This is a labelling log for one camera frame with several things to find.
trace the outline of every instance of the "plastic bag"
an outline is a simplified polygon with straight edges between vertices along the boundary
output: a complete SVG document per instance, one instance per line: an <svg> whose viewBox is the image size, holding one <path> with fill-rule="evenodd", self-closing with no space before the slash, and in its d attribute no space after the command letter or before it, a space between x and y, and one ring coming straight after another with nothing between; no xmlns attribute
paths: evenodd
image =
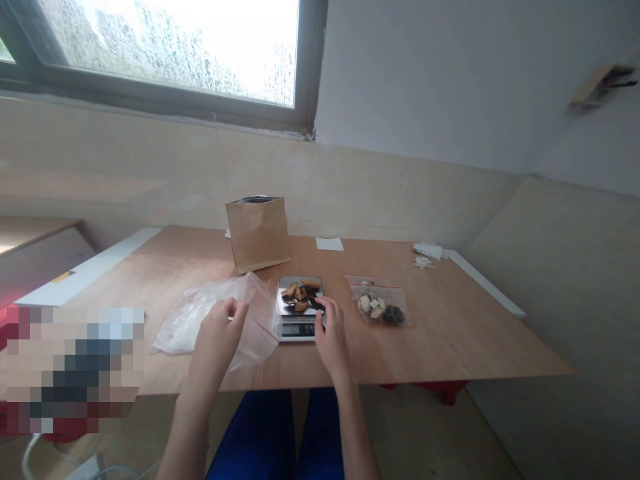
<svg viewBox="0 0 640 480"><path fill-rule="evenodd" d="M262 363L278 346L277 330L281 318L275 298L254 273L186 290L160 327L152 351L162 350L172 355L192 352L202 320L218 300L228 297L249 304L229 371Z"/></svg>
<svg viewBox="0 0 640 480"><path fill-rule="evenodd" d="M381 321L391 325L410 325L402 287L362 284L350 287L366 323Z"/></svg>
<svg viewBox="0 0 640 480"><path fill-rule="evenodd" d="M350 285L391 285L389 279L381 279L369 275L345 275L345 278ZM356 297L354 293L352 300L358 298L360 297Z"/></svg>

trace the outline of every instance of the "small plastic bag with food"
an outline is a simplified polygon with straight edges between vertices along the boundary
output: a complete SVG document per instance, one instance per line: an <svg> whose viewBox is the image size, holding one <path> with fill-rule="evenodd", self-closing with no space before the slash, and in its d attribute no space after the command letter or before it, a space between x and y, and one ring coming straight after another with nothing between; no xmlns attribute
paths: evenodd
<svg viewBox="0 0 640 480"><path fill-rule="evenodd" d="M391 285L389 279L371 277L369 275L345 275L345 278L350 285ZM353 299L357 300L358 298L354 293Z"/></svg>
<svg viewBox="0 0 640 480"><path fill-rule="evenodd" d="M351 284L350 287L366 323L381 321L390 325L410 325L402 287L360 283Z"/></svg>

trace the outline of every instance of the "wall tile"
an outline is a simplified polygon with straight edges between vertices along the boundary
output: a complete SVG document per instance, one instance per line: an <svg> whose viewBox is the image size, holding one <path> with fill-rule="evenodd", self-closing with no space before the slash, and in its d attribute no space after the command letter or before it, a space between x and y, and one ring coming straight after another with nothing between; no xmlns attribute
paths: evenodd
<svg viewBox="0 0 640 480"><path fill-rule="evenodd" d="M577 370L469 386L524 478L636 477L640 200L529 179L462 254Z"/></svg>
<svg viewBox="0 0 640 480"><path fill-rule="evenodd" d="M226 228L226 202L274 195L285 197L293 233L457 248L521 183L424 159L95 109L12 99L0 107L0 204L10 211L20 202L17 211L32 215L95 214L92 225L106 222L96 228L104 245L125 231L112 220L118 215L135 219L126 225Z"/></svg>

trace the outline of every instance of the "person's right hand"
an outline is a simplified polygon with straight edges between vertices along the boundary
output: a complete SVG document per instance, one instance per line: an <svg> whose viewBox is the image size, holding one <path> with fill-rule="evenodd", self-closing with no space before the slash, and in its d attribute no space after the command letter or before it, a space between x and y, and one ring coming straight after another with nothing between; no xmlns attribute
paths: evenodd
<svg viewBox="0 0 640 480"><path fill-rule="evenodd" d="M327 310L327 327L322 327L322 312L315 314L315 344L322 363L325 364L333 384L351 380L351 362L345 338L345 319L338 302L328 297L318 297L316 301Z"/></svg>

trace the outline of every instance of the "wooden board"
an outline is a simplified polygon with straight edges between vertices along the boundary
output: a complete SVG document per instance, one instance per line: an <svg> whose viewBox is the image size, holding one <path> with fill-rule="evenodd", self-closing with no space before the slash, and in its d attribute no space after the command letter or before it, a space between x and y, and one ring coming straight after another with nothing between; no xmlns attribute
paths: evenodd
<svg viewBox="0 0 640 480"><path fill-rule="evenodd" d="M573 369L452 261L413 265L410 243L344 239L321 251L312 237L290 237L290 262L257 272L274 293L282 275L315 275L345 311L347 342L360 383L530 377ZM389 278L404 288L410 327L363 322L345 274ZM190 287L236 276L224 232L167 227L67 306L142 306L145 348ZM139 393L176 393L190 355L147 355ZM255 367L227 374L222 390L320 387L331 381L315 344L280 344Z"/></svg>
<svg viewBox="0 0 640 480"><path fill-rule="evenodd" d="M64 218L0 217L0 256L80 222Z"/></svg>

